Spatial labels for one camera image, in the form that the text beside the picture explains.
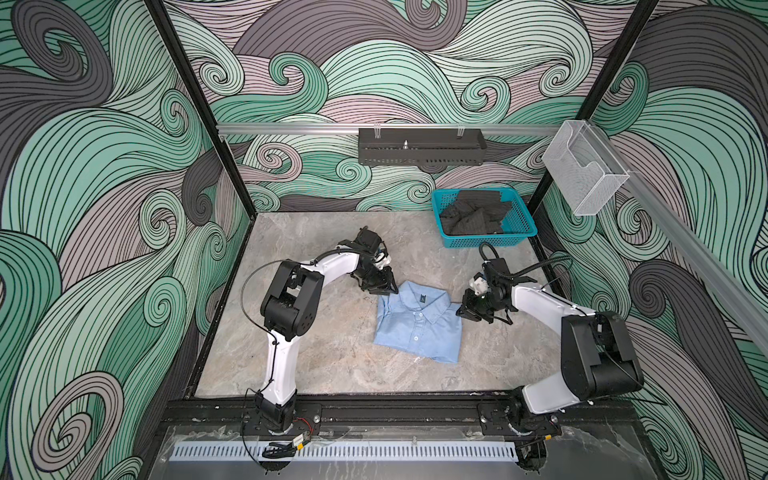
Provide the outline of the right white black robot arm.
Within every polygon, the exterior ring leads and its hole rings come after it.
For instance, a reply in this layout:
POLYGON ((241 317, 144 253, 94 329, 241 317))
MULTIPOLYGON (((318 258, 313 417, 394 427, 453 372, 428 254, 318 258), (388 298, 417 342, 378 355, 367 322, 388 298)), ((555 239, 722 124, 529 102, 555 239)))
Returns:
POLYGON ((642 367, 621 316, 578 306, 537 283, 508 286, 476 275, 457 314, 475 322, 511 322, 499 312, 525 313, 560 340, 559 370, 521 389, 528 413, 550 414, 644 388, 642 367))

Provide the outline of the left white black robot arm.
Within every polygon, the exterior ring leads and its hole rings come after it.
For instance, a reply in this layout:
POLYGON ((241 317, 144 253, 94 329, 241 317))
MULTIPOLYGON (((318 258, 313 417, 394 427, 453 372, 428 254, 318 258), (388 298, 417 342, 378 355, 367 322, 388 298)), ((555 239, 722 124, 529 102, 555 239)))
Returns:
POLYGON ((369 294, 396 294, 386 243, 375 233, 344 240, 311 260, 280 260, 259 308, 267 335, 267 367, 255 393, 256 412, 272 430, 287 431, 298 396, 296 372, 302 337, 313 326, 323 288, 349 276, 369 294))

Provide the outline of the light blue long sleeve shirt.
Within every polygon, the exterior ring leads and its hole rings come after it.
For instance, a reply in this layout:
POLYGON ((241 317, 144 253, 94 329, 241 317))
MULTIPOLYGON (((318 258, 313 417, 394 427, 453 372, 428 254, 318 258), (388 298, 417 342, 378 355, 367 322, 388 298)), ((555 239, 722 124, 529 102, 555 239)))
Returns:
POLYGON ((374 344, 444 364, 457 364, 462 343, 459 305, 447 291, 405 281, 379 296, 374 344))

